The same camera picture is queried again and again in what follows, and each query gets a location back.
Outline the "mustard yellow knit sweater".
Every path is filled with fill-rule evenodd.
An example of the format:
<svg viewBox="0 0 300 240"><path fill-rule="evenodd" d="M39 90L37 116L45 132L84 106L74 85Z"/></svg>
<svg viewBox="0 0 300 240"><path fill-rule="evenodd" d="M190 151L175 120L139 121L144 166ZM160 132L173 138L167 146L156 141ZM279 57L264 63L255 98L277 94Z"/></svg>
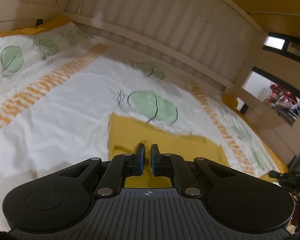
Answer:
<svg viewBox="0 0 300 240"><path fill-rule="evenodd" d="M128 177L126 188L168 188L171 180L153 176L151 168L151 148L157 144L161 154L173 153L185 161L204 157L219 164L230 166L221 146L197 135L179 135L158 129L135 118L111 113L109 118L108 150L109 159L123 153L134 153L138 144L145 146L145 167L143 175Z"/></svg>

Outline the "red clothes pile in doorway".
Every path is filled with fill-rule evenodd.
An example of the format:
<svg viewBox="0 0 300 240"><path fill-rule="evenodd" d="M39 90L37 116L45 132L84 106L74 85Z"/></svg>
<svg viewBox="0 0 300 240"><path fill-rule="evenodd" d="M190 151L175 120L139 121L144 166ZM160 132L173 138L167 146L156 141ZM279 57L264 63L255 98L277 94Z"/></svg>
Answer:
<svg viewBox="0 0 300 240"><path fill-rule="evenodd" d="M292 126L300 115L298 98L276 83L270 89L271 93L265 99L266 104Z"/></svg>

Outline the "white leaf-print bed cover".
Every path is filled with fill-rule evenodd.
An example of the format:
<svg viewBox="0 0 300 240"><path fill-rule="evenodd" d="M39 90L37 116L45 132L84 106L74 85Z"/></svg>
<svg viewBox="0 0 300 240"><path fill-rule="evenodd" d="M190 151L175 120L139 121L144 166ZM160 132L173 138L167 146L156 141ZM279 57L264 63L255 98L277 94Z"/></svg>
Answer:
<svg viewBox="0 0 300 240"><path fill-rule="evenodd" d="M96 156L133 150L155 129L163 152L207 156L253 176L279 170L256 133L198 81L180 70L89 37L74 23L0 37L0 230L6 194L18 185Z"/></svg>

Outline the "beige striped wooden headboard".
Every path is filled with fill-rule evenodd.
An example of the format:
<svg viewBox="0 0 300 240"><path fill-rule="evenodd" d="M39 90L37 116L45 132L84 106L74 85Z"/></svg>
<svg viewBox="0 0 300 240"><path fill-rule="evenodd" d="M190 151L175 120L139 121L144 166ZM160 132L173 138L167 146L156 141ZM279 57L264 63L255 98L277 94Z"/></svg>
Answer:
<svg viewBox="0 0 300 240"><path fill-rule="evenodd" d="M65 14L87 33L234 87L262 29L230 0L0 0L0 30Z"/></svg>

